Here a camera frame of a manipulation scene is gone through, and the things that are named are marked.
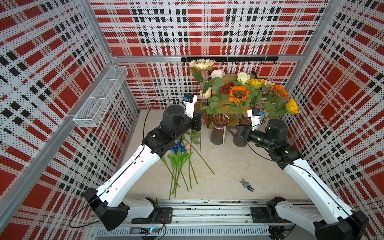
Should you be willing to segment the orange gerbera flower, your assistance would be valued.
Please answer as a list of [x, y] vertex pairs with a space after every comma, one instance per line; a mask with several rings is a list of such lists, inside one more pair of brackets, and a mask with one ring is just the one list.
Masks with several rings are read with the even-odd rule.
[[263, 95], [267, 101], [278, 104], [281, 100], [288, 100], [290, 98], [289, 93], [283, 86], [270, 85], [267, 92]]
[[241, 116], [243, 107], [249, 106], [252, 100], [250, 92], [244, 86], [234, 86], [230, 90], [230, 96], [230, 100], [235, 104], [235, 106], [231, 108], [228, 114], [232, 111], [236, 112], [237, 115]]

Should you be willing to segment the red gerbera flower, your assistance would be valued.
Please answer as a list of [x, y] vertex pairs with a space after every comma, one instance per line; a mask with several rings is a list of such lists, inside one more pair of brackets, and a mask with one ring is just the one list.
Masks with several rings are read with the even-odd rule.
[[235, 104], [230, 100], [231, 96], [230, 96], [230, 90], [235, 86], [235, 84], [233, 82], [229, 82], [223, 86], [221, 86], [220, 88], [220, 92], [218, 93], [218, 97], [219, 97], [219, 104], [220, 105], [223, 105], [224, 104], [221, 104], [222, 101], [229, 101], [229, 106], [230, 108], [227, 110], [227, 112], [225, 114], [222, 114], [224, 116], [228, 116], [228, 112], [231, 110], [231, 108], [233, 106], [235, 106]]

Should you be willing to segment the pale pink rose flower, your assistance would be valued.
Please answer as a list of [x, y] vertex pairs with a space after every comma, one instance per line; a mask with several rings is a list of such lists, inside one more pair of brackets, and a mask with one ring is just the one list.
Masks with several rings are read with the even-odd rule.
[[221, 88], [224, 85], [222, 80], [224, 75], [225, 75], [224, 70], [214, 70], [211, 74], [212, 79], [213, 78], [216, 79], [215, 83], [212, 84], [212, 90], [215, 92], [216, 98], [217, 98], [216, 101], [212, 101], [212, 103], [217, 104], [216, 107], [213, 108], [213, 112], [215, 113], [215, 115], [219, 115], [221, 113], [221, 110], [220, 110], [220, 103], [222, 98]]

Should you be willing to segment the yellow sunflower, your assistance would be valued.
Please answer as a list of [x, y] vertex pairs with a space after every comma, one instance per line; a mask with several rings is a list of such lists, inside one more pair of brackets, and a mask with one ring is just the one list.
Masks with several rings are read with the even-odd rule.
[[279, 119], [287, 114], [297, 115], [300, 113], [297, 103], [293, 99], [278, 104], [265, 102], [264, 109], [268, 113], [269, 119]]
[[263, 85], [265, 80], [263, 79], [251, 79], [248, 81], [250, 85], [250, 95], [252, 97], [251, 105], [256, 106], [262, 101]]

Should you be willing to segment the cream gerbera flower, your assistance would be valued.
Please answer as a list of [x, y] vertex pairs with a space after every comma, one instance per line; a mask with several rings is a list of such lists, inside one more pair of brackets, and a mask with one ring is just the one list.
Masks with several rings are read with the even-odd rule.
[[272, 91], [274, 85], [275, 85], [274, 83], [272, 83], [268, 80], [264, 80], [264, 83], [262, 84], [262, 89], [266, 93], [268, 91]]

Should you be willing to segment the large cream sunflower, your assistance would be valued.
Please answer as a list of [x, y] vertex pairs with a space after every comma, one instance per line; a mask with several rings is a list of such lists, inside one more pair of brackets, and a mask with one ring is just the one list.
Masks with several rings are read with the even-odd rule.
[[[209, 87], [212, 88], [212, 84], [215, 83], [216, 79], [215, 78], [212, 79], [211, 77], [214, 64], [215, 64], [215, 61], [209, 60], [209, 59], [198, 59], [197, 61], [192, 60], [189, 63], [194, 80], [196, 80], [201, 85], [200, 91], [202, 90], [203, 93], [205, 93]], [[207, 106], [207, 105], [208, 105], [208, 100], [201, 99], [201, 107]]]

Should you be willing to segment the white rose flower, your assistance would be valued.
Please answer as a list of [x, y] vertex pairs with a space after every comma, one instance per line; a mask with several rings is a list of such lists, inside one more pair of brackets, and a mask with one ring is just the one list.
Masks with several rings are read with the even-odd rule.
[[237, 74], [237, 82], [240, 85], [245, 85], [249, 80], [251, 79], [251, 76], [247, 73], [238, 73]]

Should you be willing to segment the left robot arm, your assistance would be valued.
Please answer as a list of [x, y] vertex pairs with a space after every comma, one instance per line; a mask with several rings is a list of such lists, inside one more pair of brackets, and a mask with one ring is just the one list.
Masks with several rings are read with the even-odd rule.
[[169, 106], [160, 125], [147, 133], [132, 157], [104, 184], [83, 193], [106, 230], [116, 229], [129, 215], [145, 218], [152, 214], [156, 204], [153, 200], [146, 199], [149, 209], [143, 210], [143, 204], [128, 204], [124, 197], [136, 181], [175, 145], [176, 140], [189, 130], [201, 130], [202, 116], [202, 111], [194, 111], [187, 104]]

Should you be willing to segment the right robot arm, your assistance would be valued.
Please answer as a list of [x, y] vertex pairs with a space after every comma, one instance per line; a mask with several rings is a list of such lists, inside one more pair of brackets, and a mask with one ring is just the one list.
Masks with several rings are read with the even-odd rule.
[[229, 132], [238, 147], [254, 143], [265, 149], [270, 160], [296, 181], [319, 211], [312, 214], [285, 198], [275, 197], [266, 206], [270, 220], [290, 221], [318, 240], [360, 240], [366, 235], [366, 214], [354, 211], [318, 177], [303, 155], [287, 142], [288, 128], [283, 121], [269, 120], [264, 132], [251, 126], [230, 127]]

